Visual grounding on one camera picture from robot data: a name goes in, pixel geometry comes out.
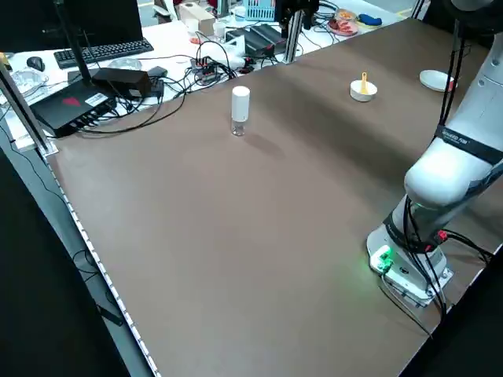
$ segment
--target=white cable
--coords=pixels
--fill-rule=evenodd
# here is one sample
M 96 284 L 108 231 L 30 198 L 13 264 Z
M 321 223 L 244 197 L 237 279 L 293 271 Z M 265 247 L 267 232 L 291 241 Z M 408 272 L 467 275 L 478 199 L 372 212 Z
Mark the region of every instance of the white cable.
M 426 333 L 428 334 L 428 336 L 433 339 L 433 335 L 431 335 L 431 332 L 426 328 L 426 326 L 423 324 L 423 322 L 421 322 L 421 320 L 419 319 L 419 317 L 416 316 L 416 314 L 414 314 L 414 312 L 409 309 L 409 307 L 404 304 L 402 302 L 402 300 L 400 298 L 398 298 L 398 296 L 393 292 L 393 289 L 392 287 L 389 286 L 389 284 L 387 283 L 387 281 L 384 279 L 384 274 L 380 276 L 380 279 L 381 281 L 383 282 L 383 285 L 384 287 L 387 289 L 388 292 L 390 292 L 390 294 L 395 298 L 396 300 L 396 303 L 397 303 L 397 306 L 411 319 L 413 320 L 414 322 L 416 322 L 416 324 Z M 388 297 L 391 301 L 394 302 L 394 300 L 386 293 L 386 291 L 380 287 L 381 291 L 384 293 L 384 295 L 386 295 L 386 297 Z

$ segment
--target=green led light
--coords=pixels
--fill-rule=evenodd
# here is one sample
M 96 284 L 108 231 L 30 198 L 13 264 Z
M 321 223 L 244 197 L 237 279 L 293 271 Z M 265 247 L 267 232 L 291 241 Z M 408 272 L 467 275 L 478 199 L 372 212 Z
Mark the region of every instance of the green led light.
M 388 270 L 393 265 L 392 254 L 392 249 L 384 245 L 370 258 L 370 262 L 380 271 Z

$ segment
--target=black keyboard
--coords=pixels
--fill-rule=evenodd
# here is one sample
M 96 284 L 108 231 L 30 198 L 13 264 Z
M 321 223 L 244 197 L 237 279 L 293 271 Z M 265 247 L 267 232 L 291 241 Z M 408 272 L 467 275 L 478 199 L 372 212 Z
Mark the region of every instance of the black keyboard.
M 117 57 L 128 57 L 130 55 L 136 55 L 137 53 L 147 53 L 148 51 L 153 51 L 152 45 L 143 38 L 142 41 L 138 42 L 125 42 L 118 45 L 103 45 L 91 47 L 90 53 L 89 49 L 83 49 L 84 60 L 87 64 L 94 63 L 95 61 L 103 61 L 116 59 Z M 75 57 L 73 56 L 73 51 L 70 49 L 65 49 L 63 51 L 57 51 L 54 53 L 57 65 L 61 69 L 76 67 Z

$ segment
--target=small white bottle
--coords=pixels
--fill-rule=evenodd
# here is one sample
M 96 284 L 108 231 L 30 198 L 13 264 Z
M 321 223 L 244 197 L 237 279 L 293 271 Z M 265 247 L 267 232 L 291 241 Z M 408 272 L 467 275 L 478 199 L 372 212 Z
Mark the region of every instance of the small white bottle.
M 232 122 L 230 131 L 234 136 L 244 135 L 244 126 L 248 121 L 250 108 L 250 89 L 246 86 L 235 86 L 232 100 Z

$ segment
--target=white plate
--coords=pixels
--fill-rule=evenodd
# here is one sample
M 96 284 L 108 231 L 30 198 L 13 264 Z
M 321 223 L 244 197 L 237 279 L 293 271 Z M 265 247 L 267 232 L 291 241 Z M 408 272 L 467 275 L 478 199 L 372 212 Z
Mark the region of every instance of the white plate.
M 422 71 L 419 74 L 419 80 L 421 81 L 421 84 L 423 84 L 427 88 L 435 90 L 437 92 L 443 92 L 446 89 L 447 74 L 429 69 L 427 71 Z M 451 77 L 449 91 L 453 89 L 453 81 L 454 79 Z

